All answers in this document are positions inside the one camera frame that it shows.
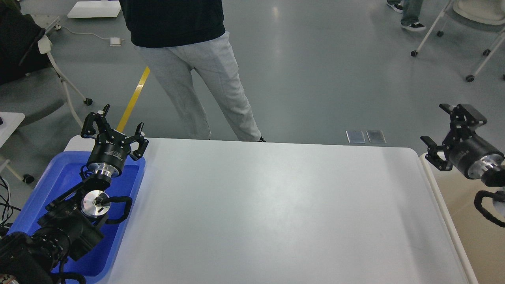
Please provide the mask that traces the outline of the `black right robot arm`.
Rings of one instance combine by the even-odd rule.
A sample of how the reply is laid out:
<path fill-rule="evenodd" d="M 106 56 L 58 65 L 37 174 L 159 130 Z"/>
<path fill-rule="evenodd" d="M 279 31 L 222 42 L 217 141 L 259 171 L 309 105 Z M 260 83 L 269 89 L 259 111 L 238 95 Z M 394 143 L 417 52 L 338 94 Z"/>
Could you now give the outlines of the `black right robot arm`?
<path fill-rule="evenodd" d="M 496 192 L 480 190 L 475 194 L 474 206 L 488 221 L 503 228 L 499 220 L 485 207 L 483 198 L 491 198 L 497 212 L 504 215 L 504 154 L 476 133 L 476 129 L 487 124 L 487 119 L 470 104 L 440 104 L 439 107 L 450 117 L 450 130 L 441 145 L 429 136 L 420 139 L 427 146 L 425 159 L 439 171 L 450 171 L 456 167 L 465 178 L 481 180 Z"/>

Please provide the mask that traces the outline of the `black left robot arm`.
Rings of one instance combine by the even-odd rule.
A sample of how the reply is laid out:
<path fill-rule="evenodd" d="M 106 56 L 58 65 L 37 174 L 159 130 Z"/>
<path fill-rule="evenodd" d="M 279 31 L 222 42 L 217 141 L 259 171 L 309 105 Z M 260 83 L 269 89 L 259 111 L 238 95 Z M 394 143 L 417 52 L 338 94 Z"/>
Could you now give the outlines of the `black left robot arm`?
<path fill-rule="evenodd" d="M 125 221 L 133 205 L 130 196 L 109 196 L 112 179 L 121 176 L 127 158 L 141 159 L 149 141 L 143 123 L 128 137 L 112 129 L 106 120 L 110 105 L 90 112 L 81 137 L 94 140 L 90 158 L 81 168 L 81 182 L 45 206 L 38 219 L 40 228 L 32 235 L 13 232 L 1 238 L 1 283 L 64 284 L 67 279 L 80 284 L 79 273 L 65 273 L 71 258 L 81 259 L 105 237 L 101 227 Z"/>

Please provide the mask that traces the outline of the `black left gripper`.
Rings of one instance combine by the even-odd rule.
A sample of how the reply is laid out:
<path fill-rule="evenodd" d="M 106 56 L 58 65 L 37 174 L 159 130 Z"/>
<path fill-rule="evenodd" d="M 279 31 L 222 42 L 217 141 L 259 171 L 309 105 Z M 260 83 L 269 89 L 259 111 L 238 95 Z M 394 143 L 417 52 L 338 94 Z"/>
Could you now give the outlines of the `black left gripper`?
<path fill-rule="evenodd" d="M 144 156 L 149 140 L 143 134 L 144 123 L 139 123 L 134 135 L 128 137 L 128 144 L 121 144 L 126 135 L 112 134 L 112 128 L 106 120 L 109 109 L 110 105 L 106 105 L 100 112 L 90 112 L 83 122 L 81 137 L 95 140 L 90 158 L 86 163 L 87 169 L 90 171 L 107 169 L 115 178 L 122 174 L 128 156 L 134 161 Z M 132 150 L 131 145 L 135 143 L 138 147 Z"/>

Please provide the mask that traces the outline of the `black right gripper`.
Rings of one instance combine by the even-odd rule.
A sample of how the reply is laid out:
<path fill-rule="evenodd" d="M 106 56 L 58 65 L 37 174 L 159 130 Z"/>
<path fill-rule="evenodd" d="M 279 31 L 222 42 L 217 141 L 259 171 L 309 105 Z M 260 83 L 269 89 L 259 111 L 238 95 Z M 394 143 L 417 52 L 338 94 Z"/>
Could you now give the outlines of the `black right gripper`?
<path fill-rule="evenodd" d="M 440 108 L 450 116 L 449 135 L 439 146 L 429 136 L 420 139 L 427 146 L 425 159 L 440 171 L 450 171 L 456 166 L 468 179 L 504 180 L 504 154 L 492 144 L 476 134 L 476 129 L 488 120 L 470 104 L 440 104 Z M 457 139 L 456 136 L 468 136 Z M 438 154 L 444 150 L 444 160 Z"/>

